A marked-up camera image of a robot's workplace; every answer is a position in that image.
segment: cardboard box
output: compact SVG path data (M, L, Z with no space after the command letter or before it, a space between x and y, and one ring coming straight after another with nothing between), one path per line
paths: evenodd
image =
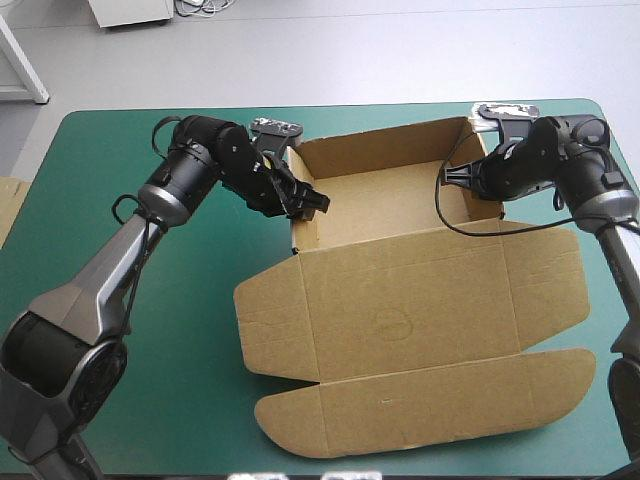
M299 253L234 295L247 368L318 382L256 405L281 447L337 457L523 430L587 392L590 352L523 353L589 312L575 235L472 238L440 224L437 171L467 132L452 118L290 150L329 212L294 223ZM472 137L453 163L483 155ZM466 229L522 226L457 187L441 203Z
M4 245L31 183L0 177L0 248Z

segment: white cabinet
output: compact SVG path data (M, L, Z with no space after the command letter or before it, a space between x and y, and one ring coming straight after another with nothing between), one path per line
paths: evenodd
M173 0L89 0L89 5L101 27L173 17Z

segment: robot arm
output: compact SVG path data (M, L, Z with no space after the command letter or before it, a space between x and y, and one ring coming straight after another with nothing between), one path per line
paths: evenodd
M474 111L474 129L498 129L500 144L485 158L446 168L443 183L501 201L555 187L556 210L566 204L577 226L595 235L629 314L611 349L622 358L611 367L609 391L629 456L639 461L639 202L609 151L609 127L592 115L538 118L532 106L477 104ZM620 478L629 474L623 470Z
M161 121L154 136L174 120ZM164 161L133 197L140 208L69 283L36 297L5 334L0 435L36 478L102 478L79 432L124 373L123 337L140 269L217 181L266 216L310 219L315 210L326 212L329 199L297 180L282 160L302 127L259 119L252 131L253 142L232 122L180 120Z

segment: cardboard box lid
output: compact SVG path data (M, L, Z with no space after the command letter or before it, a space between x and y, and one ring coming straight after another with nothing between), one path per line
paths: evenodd
M516 354L589 312L576 237L561 228L438 228L301 252L234 299L247 368L316 382Z
M594 370L588 350L518 354L323 383L264 397L255 414L305 457L407 449L546 425L582 400Z

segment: green table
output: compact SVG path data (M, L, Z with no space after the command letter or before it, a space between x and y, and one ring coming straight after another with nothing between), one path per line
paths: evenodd
M535 103L543 114L601 114L588 100ZM165 115L199 113L244 124L268 116L301 123L305 138L314 138L464 116L469 108L469 103L450 103L72 113L61 124L0 250L0 327L4 330L36 294L71 278L116 231L111 203L120 193L136 192L158 164L149 138L153 125ZM160 138L165 145L169 130ZM614 153L625 165L615 146ZM561 218L567 212L554 212L551 194L509 204L507 217L531 223ZM627 315L597 242L581 232L578 236L591 315L535 348L584 345L596 353L596 378L577 410L535 431L311 460L271 443L253 418L260 397L301 382L255 375L244 368L232 300L239 282L290 255L288 221L264 218L217 186L189 224L172 230L151 257L133 311L127 372L84 437L109 473L317 474L378 469L423 475L593 475L611 471L627 460L606 390L614 359L609 346ZM24 467L2 449L0 471L24 471Z

